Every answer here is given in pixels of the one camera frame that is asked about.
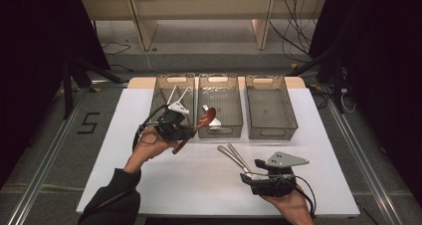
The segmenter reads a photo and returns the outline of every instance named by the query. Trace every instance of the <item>black sleeve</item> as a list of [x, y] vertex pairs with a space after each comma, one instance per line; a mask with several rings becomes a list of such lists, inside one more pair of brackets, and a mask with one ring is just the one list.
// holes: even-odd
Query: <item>black sleeve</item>
[[78, 224], [133, 224], [140, 205], [139, 180], [140, 171], [129, 174], [116, 168], [109, 185], [97, 191]]

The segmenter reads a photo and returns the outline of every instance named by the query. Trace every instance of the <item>hand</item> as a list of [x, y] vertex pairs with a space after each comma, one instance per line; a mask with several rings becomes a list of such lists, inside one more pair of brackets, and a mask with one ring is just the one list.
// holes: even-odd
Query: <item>hand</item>
[[127, 164], [123, 171], [127, 173], [137, 173], [140, 167], [165, 149], [169, 147], [176, 147], [177, 141], [168, 141], [163, 139], [155, 130], [154, 127], [147, 127], [143, 130], [142, 136], [133, 150], [133, 154], [127, 160]]
[[295, 225], [314, 224], [307, 201], [298, 191], [293, 190], [291, 194], [284, 197], [261, 197], [273, 204], [290, 223]]

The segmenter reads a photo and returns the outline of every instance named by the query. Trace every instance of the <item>white tabletop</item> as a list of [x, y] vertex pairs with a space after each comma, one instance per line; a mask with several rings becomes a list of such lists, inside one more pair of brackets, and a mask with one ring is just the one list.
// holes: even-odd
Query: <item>white tabletop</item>
[[[148, 116], [152, 91], [123, 90], [77, 212], [83, 212], [97, 190], [109, 183], [116, 167], [124, 167], [131, 154], [134, 132]], [[311, 185], [316, 195], [316, 215], [357, 216], [359, 211], [311, 93], [308, 89], [289, 89], [289, 95], [299, 125], [292, 140], [251, 140], [244, 125], [242, 137], [230, 141], [255, 172], [265, 170], [256, 168], [254, 159], [267, 160], [276, 151], [308, 159], [310, 164], [294, 166], [293, 170]], [[241, 100], [244, 112], [243, 93]], [[272, 205], [252, 194], [239, 176], [243, 170], [217, 150], [219, 144], [227, 143], [195, 137], [176, 155], [169, 149], [146, 162], [137, 186], [142, 198], [139, 213], [171, 217], [280, 216]], [[298, 184], [312, 197], [299, 179]]]

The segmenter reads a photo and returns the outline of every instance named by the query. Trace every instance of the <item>transparent storage bin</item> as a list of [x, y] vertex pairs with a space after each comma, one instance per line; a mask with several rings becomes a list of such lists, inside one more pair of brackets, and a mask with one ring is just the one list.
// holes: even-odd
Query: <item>transparent storage bin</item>
[[[150, 113], [154, 112], [157, 108], [168, 103], [168, 99], [176, 87], [174, 94], [169, 104], [172, 104], [180, 99], [183, 106], [189, 110], [189, 114], [185, 115], [185, 120], [182, 122], [183, 125], [194, 126], [195, 118], [195, 75], [194, 74], [165, 74], [158, 75], [155, 81], [154, 93], [152, 96], [152, 104]], [[157, 121], [158, 117], [162, 115], [162, 112], [158, 112], [151, 118], [151, 121]]]
[[298, 129], [283, 76], [247, 76], [246, 107], [250, 139], [290, 140]]
[[203, 106], [215, 108], [219, 126], [206, 126], [198, 131], [200, 138], [240, 137], [243, 117], [239, 83], [236, 75], [199, 75], [197, 114], [205, 113]]

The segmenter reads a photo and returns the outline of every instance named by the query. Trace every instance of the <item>gray floor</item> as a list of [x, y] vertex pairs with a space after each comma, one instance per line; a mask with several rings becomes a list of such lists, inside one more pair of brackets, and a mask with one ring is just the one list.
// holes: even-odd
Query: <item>gray floor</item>
[[[274, 25], [284, 32], [287, 22], [274, 21]], [[107, 56], [112, 65], [120, 65], [112, 66], [111, 71], [124, 79], [155, 76], [160, 72], [237, 73], [240, 76], [285, 74], [292, 70], [292, 64], [301, 64], [289, 57], [304, 61], [309, 59], [291, 48], [289, 44], [283, 45], [282, 40], [272, 29], [269, 32], [266, 49], [257, 50], [251, 24], [242, 20], [160, 22], [151, 50], [145, 53], [139, 50], [131, 23], [98, 22], [98, 30], [99, 38], [104, 45], [109, 42], [130, 45], [124, 52]], [[305, 30], [307, 30], [306, 35], [311, 38], [314, 22], [310, 22]], [[289, 32], [288, 35], [290, 39], [296, 37], [294, 32]], [[113, 54], [124, 48], [126, 46], [109, 45], [105, 47], [105, 52]], [[303, 74], [304, 81], [307, 84], [315, 84], [316, 72], [317, 68], [314, 68]], [[93, 80], [102, 80], [98, 75], [91, 74], [91, 76]], [[75, 212], [76, 207], [97, 159], [124, 85], [98, 83], [92, 88], [95, 90], [78, 92], [75, 86], [75, 96], [81, 103], [34, 203], [29, 204], [29, 213], [24, 219], [25, 224], [76, 224], [78, 221], [79, 214]], [[315, 97], [315, 101], [316, 106], [323, 103], [321, 97]], [[347, 99], [346, 103], [352, 105], [353, 102]], [[328, 105], [318, 111], [353, 196], [367, 213], [362, 210], [359, 217], [352, 219], [317, 218], [316, 224], [375, 224], [370, 217], [379, 224], [388, 224], [388, 219], [378, 206], [376, 196], [365, 181], [338, 126], [332, 108]], [[87, 113], [95, 113], [90, 115], [88, 121], [94, 121], [98, 125], [93, 133], [83, 134], [81, 131], [92, 129], [90, 125], [83, 125]], [[39, 130], [34, 135], [33, 145], [26, 149], [0, 192], [0, 224], [7, 224], [37, 174], [39, 166], [55, 141], [56, 133], [64, 123], [63, 115], [64, 95], [62, 91], [58, 91]], [[401, 180], [388, 155], [378, 149], [378, 140], [358, 107], [353, 113], [346, 112], [344, 117], [364, 154], [370, 158], [370, 165], [393, 202], [393, 207], [403, 224], [422, 224], [421, 207]], [[146, 224], [277, 224], [279, 222], [281, 221], [146, 219]], [[145, 221], [142, 218], [136, 222], [136, 224], [143, 223]]]

